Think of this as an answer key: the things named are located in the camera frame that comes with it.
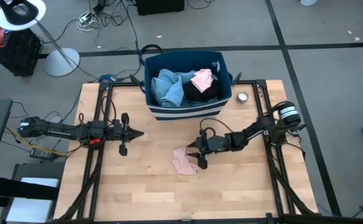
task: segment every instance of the black floor line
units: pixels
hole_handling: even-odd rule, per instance
[[[274,8],[272,6],[271,0],[266,0],[266,5],[269,9],[270,17],[273,22],[274,30],[277,35],[277,39],[281,46],[282,55],[285,59],[285,63],[287,65],[287,69],[289,72],[289,76],[292,81],[293,89],[295,90],[296,97],[300,106],[301,113],[303,115],[303,119],[308,122],[311,121],[310,114],[308,112],[308,108],[306,105],[306,101],[303,97],[303,92],[300,88],[298,77],[296,75],[295,69],[293,68],[291,58],[288,53],[287,46],[285,45],[285,41],[283,39],[280,25],[278,24],[277,17],[275,15]],[[338,205],[338,201],[336,200],[336,195],[333,190],[332,182],[328,174],[328,170],[326,168],[326,164],[324,161],[323,153],[321,152],[321,148],[319,146],[317,134],[314,130],[313,123],[310,122],[307,126],[307,131],[310,137],[311,146],[313,147],[314,156],[317,162],[317,166],[319,169],[319,174],[321,175],[321,180],[323,181],[325,193],[329,202],[329,207],[331,208],[332,214],[341,216],[341,211]]]
[[[310,49],[344,49],[363,47],[363,43],[346,43],[346,44],[300,44],[285,45],[288,50],[310,50]],[[209,51],[248,51],[248,50],[282,50],[279,45],[247,45],[247,46],[214,46],[214,47],[180,47],[163,49],[164,52],[174,52],[183,50],[209,50]],[[137,55],[137,52],[128,50],[108,50],[102,52],[79,52],[80,57],[103,57],[103,56],[120,56],[120,55]],[[159,54],[158,50],[147,50],[145,54]],[[46,58],[48,54],[41,54],[40,59]]]

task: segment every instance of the yellow cable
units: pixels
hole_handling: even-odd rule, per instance
[[[27,140],[25,140],[23,137],[19,136],[17,133],[10,130],[8,127],[6,127],[6,129],[10,131],[10,133],[5,131],[6,133],[14,135],[18,140],[20,140],[24,144],[32,147],[33,149],[38,149],[38,150],[42,150],[42,151],[46,151],[46,152],[51,152],[51,153],[56,154],[58,156],[63,156],[63,157],[67,156],[67,153],[61,153],[61,152],[57,152],[57,151],[54,151],[54,150],[51,150],[51,149],[45,149],[45,148],[42,148],[42,147],[39,147],[39,146],[31,145]]]

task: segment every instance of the white circular lamp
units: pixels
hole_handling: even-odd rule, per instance
[[[50,53],[45,60],[46,73],[55,77],[60,77],[74,71],[74,69],[77,67],[77,65],[80,62],[79,53],[74,49],[60,48],[53,40],[53,37],[39,22],[46,13],[45,3],[42,0],[13,0],[13,2],[9,4],[9,6],[11,6],[12,3],[23,4],[26,1],[35,6],[36,9],[38,10],[38,13],[32,20],[29,19],[29,21],[26,21],[26,23],[20,24],[20,22],[15,22],[15,20],[12,20],[11,22],[9,21],[10,19],[8,19],[7,16],[8,17],[14,16],[14,15],[9,15],[9,13],[12,14],[13,12],[9,12],[9,8],[4,10],[3,7],[7,7],[7,5],[4,5],[6,4],[4,0],[0,0],[0,5],[2,6],[2,8],[0,9],[0,27],[9,31],[19,31],[19,30],[28,29],[37,24],[38,27],[42,30],[42,32],[46,35],[46,37],[51,41],[51,43],[56,48],[56,50]],[[21,21],[23,21],[23,19],[25,20],[25,18],[22,18],[23,15],[18,15],[18,16],[21,17]]]

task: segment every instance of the clothing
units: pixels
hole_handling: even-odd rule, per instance
[[[210,69],[201,69],[194,73],[194,75],[195,76],[191,79],[191,82],[201,93],[211,87],[213,78],[212,71]]]
[[[186,100],[205,102],[218,97],[220,92],[220,83],[217,80],[213,80],[211,86],[201,93],[199,89],[194,86],[193,80],[191,80],[183,85],[183,91]]]
[[[163,107],[181,107],[204,105],[202,102],[185,101],[183,84],[190,82],[195,71],[173,73],[167,69],[159,71],[158,78],[151,79],[151,94],[158,105]]]
[[[176,168],[177,174],[195,175],[198,169],[196,165],[188,161],[186,151],[186,147],[173,150],[172,163]]]

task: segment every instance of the blue plastic bin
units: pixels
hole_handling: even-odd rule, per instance
[[[204,106],[166,108],[159,106],[151,94],[151,79],[158,77],[161,69],[172,72],[198,71],[210,68],[221,84],[221,98]],[[215,116],[231,97],[231,75],[220,52],[182,51],[156,55],[145,60],[145,102],[158,121],[176,121],[190,118]]]

